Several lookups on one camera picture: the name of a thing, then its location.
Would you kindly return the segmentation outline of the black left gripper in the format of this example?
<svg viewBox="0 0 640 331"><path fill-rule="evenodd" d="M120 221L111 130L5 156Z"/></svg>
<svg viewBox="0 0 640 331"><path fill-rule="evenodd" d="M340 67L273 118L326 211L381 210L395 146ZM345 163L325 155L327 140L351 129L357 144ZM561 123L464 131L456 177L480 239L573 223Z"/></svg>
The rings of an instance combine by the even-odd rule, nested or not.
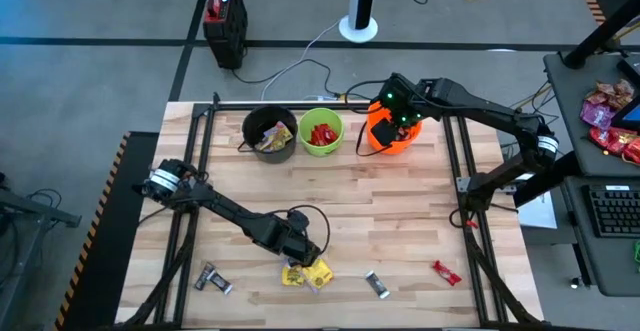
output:
<svg viewBox="0 0 640 331"><path fill-rule="evenodd" d="M313 264L320 255L320 248L312 241L305 244L303 233L283 224L273 223L265 236L268 250L277 254L289 254L296 265Z"/></svg>

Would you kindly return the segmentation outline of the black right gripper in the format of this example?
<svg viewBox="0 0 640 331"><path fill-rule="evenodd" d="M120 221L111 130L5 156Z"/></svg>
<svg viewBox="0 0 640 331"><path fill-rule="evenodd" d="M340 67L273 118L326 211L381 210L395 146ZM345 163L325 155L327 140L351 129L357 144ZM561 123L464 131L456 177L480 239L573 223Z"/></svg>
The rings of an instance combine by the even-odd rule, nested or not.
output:
<svg viewBox="0 0 640 331"><path fill-rule="evenodd" d="M392 73L382 86L382 107L390 112L393 124L417 124L433 117L435 109L427 101L434 79L421 79L412 83L399 73ZM382 118L371 127L371 135L383 147L391 147L397 130L388 119Z"/></svg>

